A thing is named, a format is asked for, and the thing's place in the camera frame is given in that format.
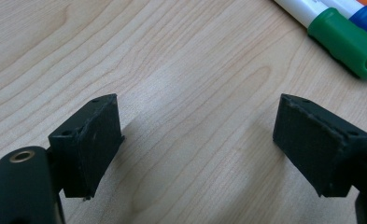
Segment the screw hole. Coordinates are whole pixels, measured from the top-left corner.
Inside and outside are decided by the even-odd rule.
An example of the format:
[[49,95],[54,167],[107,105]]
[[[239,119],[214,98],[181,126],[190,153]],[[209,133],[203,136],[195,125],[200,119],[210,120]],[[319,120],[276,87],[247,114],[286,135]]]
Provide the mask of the screw hole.
[[64,131],[63,133],[62,133],[62,135],[63,136],[67,136],[67,135],[70,135],[70,134],[72,134],[72,131]]
[[352,132],[352,131],[349,131],[348,133],[351,134],[351,135],[354,135],[354,136],[358,136],[359,135],[357,132]]
[[10,157],[10,162],[17,163],[17,162],[22,162],[22,161],[28,161],[34,155],[35,153],[32,150],[21,151],[21,152],[14,154],[12,157]]

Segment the light wood surface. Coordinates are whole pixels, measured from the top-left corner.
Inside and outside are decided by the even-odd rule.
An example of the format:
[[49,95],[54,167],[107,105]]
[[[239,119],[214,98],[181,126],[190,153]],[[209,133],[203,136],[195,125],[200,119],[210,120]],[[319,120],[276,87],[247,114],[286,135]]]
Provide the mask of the light wood surface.
[[367,82],[271,0],[0,0],[0,159],[118,95],[127,140],[67,223],[356,223],[274,145],[282,92],[367,132]]

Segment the green marker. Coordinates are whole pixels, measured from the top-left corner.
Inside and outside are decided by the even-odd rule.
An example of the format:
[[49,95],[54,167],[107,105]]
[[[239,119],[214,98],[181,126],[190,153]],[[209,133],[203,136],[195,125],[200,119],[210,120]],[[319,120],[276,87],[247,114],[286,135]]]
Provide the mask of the green marker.
[[367,32],[319,0],[275,0],[330,54],[367,79]]

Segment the black 3d-printed part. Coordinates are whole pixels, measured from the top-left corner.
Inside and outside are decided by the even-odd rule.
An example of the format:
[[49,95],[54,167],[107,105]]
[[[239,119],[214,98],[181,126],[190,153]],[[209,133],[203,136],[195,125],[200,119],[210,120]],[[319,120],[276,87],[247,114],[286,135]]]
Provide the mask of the black 3d-printed part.
[[345,197],[367,133],[304,98],[282,94],[274,141],[318,195]]
[[123,140],[116,94],[89,101],[50,134],[65,196],[93,197]]
[[0,160],[0,224],[64,223],[59,202],[44,148],[23,147]]

